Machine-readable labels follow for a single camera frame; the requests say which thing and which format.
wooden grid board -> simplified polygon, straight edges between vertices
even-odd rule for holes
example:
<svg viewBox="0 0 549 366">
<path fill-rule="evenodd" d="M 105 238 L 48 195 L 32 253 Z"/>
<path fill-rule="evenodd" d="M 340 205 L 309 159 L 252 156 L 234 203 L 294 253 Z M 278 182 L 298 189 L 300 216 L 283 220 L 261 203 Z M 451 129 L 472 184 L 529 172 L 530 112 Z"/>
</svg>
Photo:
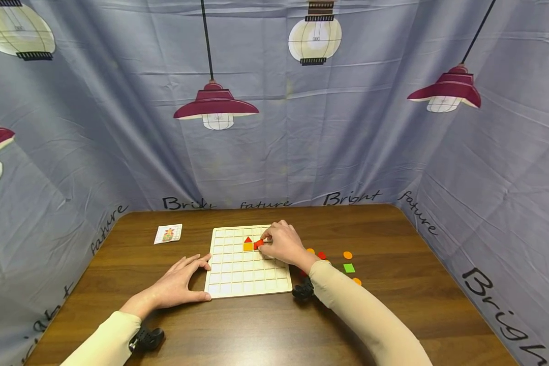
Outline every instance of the wooden grid board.
<svg viewBox="0 0 549 366">
<path fill-rule="evenodd" d="M 211 270 L 205 291 L 212 298 L 290 292 L 289 265 L 263 255 L 244 242 L 260 239 L 270 225 L 217 227 L 213 229 L 209 260 Z"/>
</svg>

lamp cord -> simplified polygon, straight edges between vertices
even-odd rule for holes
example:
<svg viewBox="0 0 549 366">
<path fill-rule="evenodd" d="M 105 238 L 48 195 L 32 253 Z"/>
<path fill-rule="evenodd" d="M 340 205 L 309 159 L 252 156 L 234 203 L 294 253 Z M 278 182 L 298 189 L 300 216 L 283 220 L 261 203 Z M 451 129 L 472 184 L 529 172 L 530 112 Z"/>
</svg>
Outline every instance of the lamp cord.
<svg viewBox="0 0 549 366">
<path fill-rule="evenodd" d="M 484 26 L 484 23 L 486 23 L 486 19 L 488 18 L 488 15 L 490 15 L 490 11 L 493 9 L 493 6 L 494 6 L 495 2 L 496 2 L 496 0 L 493 0 L 490 3 L 490 7 L 486 11 L 486 15 L 484 15 L 484 18 L 482 19 L 482 23 L 480 23 L 480 26 L 478 27 L 478 31 L 474 35 L 474 39 L 472 39 L 472 43 L 470 43 L 470 47 L 468 47 L 468 50 L 466 51 L 466 55 L 464 55 L 464 59 L 461 61 L 461 63 L 466 62 L 466 59 L 468 58 L 468 54 L 470 54 L 470 51 L 472 50 L 472 47 L 474 47 L 474 43 L 476 42 L 476 39 L 478 39 L 478 35 L 480 34 L 480 31 L 482 30 L 482 27 Z"/>
<path fill-rule="evenodd" d="M 209 62 L 209 77 L 210 77 L 210 80 L 213 80 L 213 78 L 214 78 L 214 69 L 211 65 L 211 50 L 209 49 L 209 34 L 208 34 L 208 31 L 207 31 L 207 19 L 205 18 L 205 4 L 204 4 L 203 0 L 201 0 L 201 15 L 203 16 L 203 29 L 205 31 L 205 43 L 207 45 L 207 59 L 208 59 L 208 62 Z"/>
</svg>

printed backdrop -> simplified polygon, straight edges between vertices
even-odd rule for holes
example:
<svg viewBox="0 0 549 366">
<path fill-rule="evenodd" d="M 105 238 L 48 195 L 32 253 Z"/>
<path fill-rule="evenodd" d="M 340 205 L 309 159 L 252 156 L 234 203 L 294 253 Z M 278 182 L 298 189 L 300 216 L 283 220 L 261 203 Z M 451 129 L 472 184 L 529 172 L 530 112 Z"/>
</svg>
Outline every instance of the printed backdrop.
<svg viewBox="0 0 549 366">
<path fill-rule="evenodd" d="M 0 0 L 0 365 L 128 212 L 375 203 L 549 364 L 549 1 L 205 12 Z"/>
</svg>

left hand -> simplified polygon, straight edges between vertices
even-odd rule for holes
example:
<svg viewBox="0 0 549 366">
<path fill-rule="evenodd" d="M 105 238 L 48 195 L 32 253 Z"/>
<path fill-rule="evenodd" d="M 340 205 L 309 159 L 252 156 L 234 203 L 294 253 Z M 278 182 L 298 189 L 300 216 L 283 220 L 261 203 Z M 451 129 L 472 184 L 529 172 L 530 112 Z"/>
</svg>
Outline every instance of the left hand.
<svg viewBox="0 0 549 366">
<path fill-rule="evenodd" d="M 154 285 L 137 293 L 120 309 L 144 319 L 155 309 L 171 308 L 173 306 L 199 301 L 210 301 L 211 296 L 204 291 L 191 291 L 189 281 L 197 269 L 211 270 L 209 259 L 211 254 L 201 257 L 183 257 L 161 277 Z"/>
</svg>

beige sleeve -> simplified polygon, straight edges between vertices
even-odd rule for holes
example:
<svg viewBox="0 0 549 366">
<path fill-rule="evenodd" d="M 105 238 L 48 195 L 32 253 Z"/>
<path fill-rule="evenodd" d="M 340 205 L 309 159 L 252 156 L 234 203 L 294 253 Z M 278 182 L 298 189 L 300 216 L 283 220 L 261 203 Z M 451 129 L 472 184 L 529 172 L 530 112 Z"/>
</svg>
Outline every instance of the beige sleeve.
<svg viewBox="0 0 549 366">
<path fill-rule="evenodd" d="M 360 337 L 378 366 L 432 365 L 421 343 L 383 303 L 326 261 L 309 272 L 315 295 Z"/>
<path fill-rule="evenodd" d="M 132 354 L 128 342 L 140 329 L 140 323 L 140 318 L 135 315 L 113 312 L 62 366 L 124 365 Z"/>
</svg>

